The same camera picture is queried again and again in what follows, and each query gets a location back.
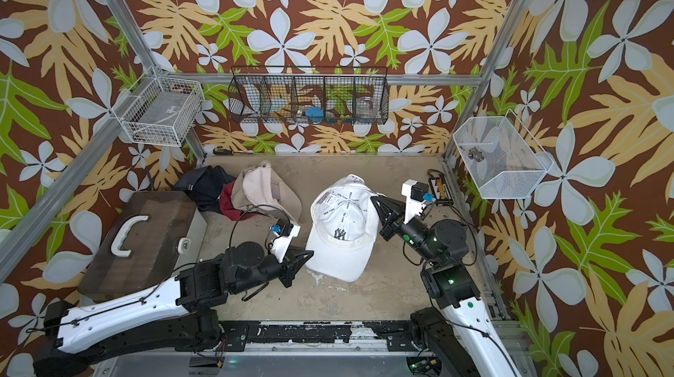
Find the white baseball cap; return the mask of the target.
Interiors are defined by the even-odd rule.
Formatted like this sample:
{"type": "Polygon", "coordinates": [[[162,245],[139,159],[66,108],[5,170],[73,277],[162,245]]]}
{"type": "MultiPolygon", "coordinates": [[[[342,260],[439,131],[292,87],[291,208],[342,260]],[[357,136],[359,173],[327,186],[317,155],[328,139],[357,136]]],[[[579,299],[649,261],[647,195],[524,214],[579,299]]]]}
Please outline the white baseball cap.
{"type": "Polygon", "coordinates": [[[343,282],[361,277],[377,240],[374,194],[361,177],[350,174],[317,196],[305,247],[313,252],[308,269],[343,282]]]}

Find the cream pink baseball cap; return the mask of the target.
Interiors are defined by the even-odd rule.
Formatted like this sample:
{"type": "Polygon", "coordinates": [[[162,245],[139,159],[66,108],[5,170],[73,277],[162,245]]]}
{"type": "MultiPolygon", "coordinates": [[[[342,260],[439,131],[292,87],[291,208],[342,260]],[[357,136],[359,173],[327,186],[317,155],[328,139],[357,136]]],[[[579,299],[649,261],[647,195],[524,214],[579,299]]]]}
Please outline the cream pink baseball cap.
{"type": "Polygon", "coordinates": [[[301,217],[302,202],[268,161],[244,172],[242,191],[253,205],[268,205],[282,210],[295,222],[301,217]]]}

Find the maroon baseball cap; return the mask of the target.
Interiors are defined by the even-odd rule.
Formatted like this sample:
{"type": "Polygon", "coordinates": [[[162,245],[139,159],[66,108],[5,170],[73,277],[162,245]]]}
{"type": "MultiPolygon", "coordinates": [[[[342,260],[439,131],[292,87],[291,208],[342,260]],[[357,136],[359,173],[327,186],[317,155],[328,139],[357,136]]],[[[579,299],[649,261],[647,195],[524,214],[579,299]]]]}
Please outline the maroon baseball cap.
{"type": "Polygon", "coordinates": [[[226,184],[219,196],[220,213],[232,221],[241,219],[244,212],[250,207],[249,204],[243,204],[242,210],[240,210],[235,206],[235,203],[233,202],[235,184],[235,181],[226,184]]]}

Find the black baseball cap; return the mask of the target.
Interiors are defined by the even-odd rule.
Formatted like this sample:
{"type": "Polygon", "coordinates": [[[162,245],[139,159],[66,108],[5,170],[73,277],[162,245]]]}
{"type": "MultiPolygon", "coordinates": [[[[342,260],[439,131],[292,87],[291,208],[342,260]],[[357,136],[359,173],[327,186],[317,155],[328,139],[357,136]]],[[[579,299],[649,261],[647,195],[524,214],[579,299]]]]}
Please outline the black baseball cap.
{"type": "Polygon", "coordinates": [[[220,212],[219,198],[226,185],[235,182],[221,166],[204,166],[184,174],[172,187],[184,192],[201,212],[220,212]]]}

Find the beige baseball cap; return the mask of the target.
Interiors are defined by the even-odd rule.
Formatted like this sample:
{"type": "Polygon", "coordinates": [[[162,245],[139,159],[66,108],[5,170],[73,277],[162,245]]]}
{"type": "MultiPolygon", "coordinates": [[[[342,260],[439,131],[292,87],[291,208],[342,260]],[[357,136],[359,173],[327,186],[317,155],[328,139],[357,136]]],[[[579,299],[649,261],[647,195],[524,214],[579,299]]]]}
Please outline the beige baseball cap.
{"type": "Polygon", "coordinates": [[[233,183],[230,200],[233,204],[233,207],[236,210],[246,210],[251,206],[251,202],[249,201],[249,198],[247,198],[247,196],[245,195],[243,188],[243,183],[246,174],[247,170],[242,170],[239,176],[236,178],[235,182],[233,183]]]}

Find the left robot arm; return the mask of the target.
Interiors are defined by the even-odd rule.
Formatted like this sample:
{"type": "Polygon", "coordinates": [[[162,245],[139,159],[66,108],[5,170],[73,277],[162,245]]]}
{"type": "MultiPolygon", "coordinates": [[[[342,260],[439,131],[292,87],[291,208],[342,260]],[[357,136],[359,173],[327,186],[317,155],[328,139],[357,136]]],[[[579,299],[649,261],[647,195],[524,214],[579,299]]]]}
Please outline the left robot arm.
{"type": "Polygon", "coordinates": [[[260,289],[272,280],[291,284],[311,250],[289,247],[277,259],[256,242],[244,242],[214,259],[137,293],[76,307],[50,305],[42,326],[47,341],[36,354],[38,376],[76,376],[106,359],[162,347],[196,352],[222,337],[215,307],[228,296],[260,289]]]}

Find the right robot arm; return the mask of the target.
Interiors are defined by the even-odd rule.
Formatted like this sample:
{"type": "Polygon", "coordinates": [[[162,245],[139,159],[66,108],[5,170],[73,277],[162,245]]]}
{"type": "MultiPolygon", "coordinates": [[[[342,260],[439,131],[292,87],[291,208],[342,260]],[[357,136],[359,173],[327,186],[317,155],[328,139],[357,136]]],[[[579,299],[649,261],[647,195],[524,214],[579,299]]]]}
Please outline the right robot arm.
{"type": "Polygon", "coordinates": [[[421,280],[435,306],[411,315],[412,338],[440,361],[443,376],[519,376],[520,370],[496,332],[463,258],[467,226],[442,219],[427,226],[407,215],[401,201],[370,198],[385,240],[399,236],[422,260],[421,280]]]}

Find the black orange device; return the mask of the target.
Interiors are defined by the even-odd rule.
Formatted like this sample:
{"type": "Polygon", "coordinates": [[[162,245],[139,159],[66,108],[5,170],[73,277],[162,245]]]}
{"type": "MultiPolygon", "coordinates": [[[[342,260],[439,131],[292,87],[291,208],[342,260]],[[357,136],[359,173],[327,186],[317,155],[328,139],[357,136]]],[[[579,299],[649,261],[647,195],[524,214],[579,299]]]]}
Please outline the black orange device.
{"type": "Polygon", "coordinates": [[[438,206],[453,206],[454,202],[449,192],[446,175],[437,169],[428,169],[428,185],[438,206]]]}

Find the small dark object in basket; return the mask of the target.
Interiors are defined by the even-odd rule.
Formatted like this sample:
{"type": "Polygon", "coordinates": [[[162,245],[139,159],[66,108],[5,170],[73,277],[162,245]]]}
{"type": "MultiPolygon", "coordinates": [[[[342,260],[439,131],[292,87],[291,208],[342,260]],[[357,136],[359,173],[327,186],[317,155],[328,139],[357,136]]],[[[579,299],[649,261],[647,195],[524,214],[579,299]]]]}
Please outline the small dark object in basket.
{"type": "Polygon", "coordinates": [[[468,150],[468,158],[474,162],[483,162],[485,160],[484,153],[477,147],[468,150]]]}

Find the blue object in basket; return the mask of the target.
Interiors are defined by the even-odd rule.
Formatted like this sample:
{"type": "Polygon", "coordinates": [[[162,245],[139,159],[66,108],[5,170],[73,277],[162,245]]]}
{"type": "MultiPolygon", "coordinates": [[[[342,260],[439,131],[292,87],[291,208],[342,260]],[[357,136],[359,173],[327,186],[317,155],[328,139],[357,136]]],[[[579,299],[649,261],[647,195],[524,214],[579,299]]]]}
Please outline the blue object in basket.
{"type": "Polygon", "coordinates": [[[323,110],[318,107],[312,107],[306,110],[305,116],[313,122],[321,122],[325,117],[323,110]]]}

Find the white mesh basket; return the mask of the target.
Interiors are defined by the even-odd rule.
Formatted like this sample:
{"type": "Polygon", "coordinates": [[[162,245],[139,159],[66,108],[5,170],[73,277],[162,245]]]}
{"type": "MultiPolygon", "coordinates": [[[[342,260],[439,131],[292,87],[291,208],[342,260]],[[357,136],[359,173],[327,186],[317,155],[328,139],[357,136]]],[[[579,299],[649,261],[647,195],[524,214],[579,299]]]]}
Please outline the white mesh basket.
{"type": "Polygon", "coordinates": [[[485,200],[525,199],[548,175],[554,163],[524,122],[508,111],[503,117],[471,117],[453,136],[463,163],[485,200]],[[468,158],[479,148],[483,162],[468,158]]]}

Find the brown lidded storage box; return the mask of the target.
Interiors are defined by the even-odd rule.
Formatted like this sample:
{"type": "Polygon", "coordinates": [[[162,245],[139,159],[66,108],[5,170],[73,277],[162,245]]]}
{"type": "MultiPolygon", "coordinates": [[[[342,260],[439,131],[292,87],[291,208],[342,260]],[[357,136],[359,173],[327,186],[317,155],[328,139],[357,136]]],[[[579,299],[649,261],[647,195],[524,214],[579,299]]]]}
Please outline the brown lidded storage box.
{"type": "Polygon", "coordinates": [[[206,228],[186,193],[137,192],[107,233],[78,291],[101,303],[148,289],[198,260],[206,228]]]}

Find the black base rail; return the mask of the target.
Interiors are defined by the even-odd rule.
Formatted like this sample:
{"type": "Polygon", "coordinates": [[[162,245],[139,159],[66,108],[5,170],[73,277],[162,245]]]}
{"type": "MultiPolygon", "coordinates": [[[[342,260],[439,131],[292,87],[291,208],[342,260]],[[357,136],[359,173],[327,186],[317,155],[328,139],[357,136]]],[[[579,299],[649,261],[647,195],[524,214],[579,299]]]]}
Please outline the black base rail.
{"type": "Polygon", "coordinates": [[[412,341],[411,323],[384,321],[221,321],[212,338],[198,338],[186,352],[245,352],[252,345],[348,345],[374,343],[388,352],[417,352],[412,341]]]}

